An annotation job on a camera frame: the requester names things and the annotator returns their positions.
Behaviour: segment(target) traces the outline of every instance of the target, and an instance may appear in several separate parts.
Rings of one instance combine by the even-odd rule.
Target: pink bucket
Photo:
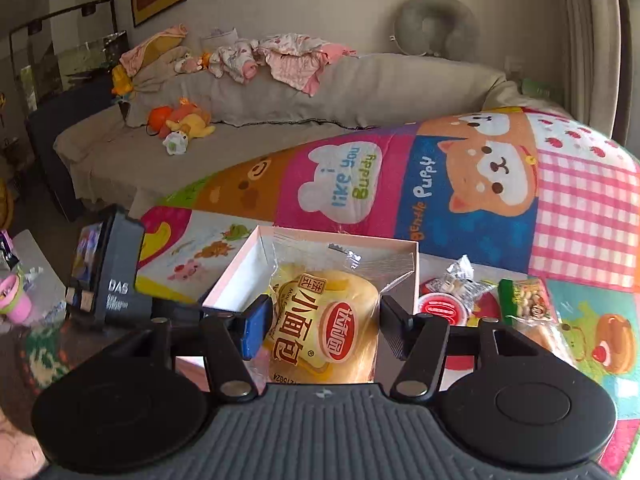
[[[0,300],[0,314],[7,316],[12,323],[23,323],[31,313],[31,300],[22,286],[22,278],[17,274],[11,274],[0,282],[0,291],[4,292],[4,298]]]

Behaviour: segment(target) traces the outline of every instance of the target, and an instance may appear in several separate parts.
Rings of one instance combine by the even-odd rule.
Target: cartoon blanket
[[[196,300],[258,224],[416,240],[420,252],[541,276],[580,370],[640,425],[640,166],[582,124],[526,108],[352,132],[195,182],[143,216],[136,286]]]

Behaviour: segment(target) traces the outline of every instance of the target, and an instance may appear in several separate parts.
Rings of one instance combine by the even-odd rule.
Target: pink gingham pattern
[[[540,150],[538,188],[529,273],[630,291],[640,232],[638,173]]]

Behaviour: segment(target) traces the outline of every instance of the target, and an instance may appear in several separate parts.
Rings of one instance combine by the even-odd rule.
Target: snack package
[[[475,282],[474,268],[466,254],[447,267],[447,272],[420,286],[417,311],[445,317],[453,325],[466,326],[474,303],[497,285]]]
[[[364,262],[336,246],[318,247],[282,236],[274,237],[273,245],[273,323],[250,365],[254,378],[258,374],[281,383],[372,381],[379,297],[411,275],[412,255]]]
[[[542,348],[549,350],[553,355],[562,359],[572,367],[575,366],[574,358],[569,345],[560,332],[559,325],[553,320],[526,319],[511,317],[512,326]]]
[[[545,284],[539,278],[519,282],[500,280],[498,296],[502,316],[508,325],[514,318],[557,321]]]

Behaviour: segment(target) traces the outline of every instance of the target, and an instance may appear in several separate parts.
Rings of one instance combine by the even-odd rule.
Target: black gripper pad
[[[199,440],[157,465],[117,476],[53,465],[40,478],[610,480],[594,463],[544,474],[483,463],[456,447],[427,409],[389,400],[377,384],[271,384],[257,400],[220,409]]]

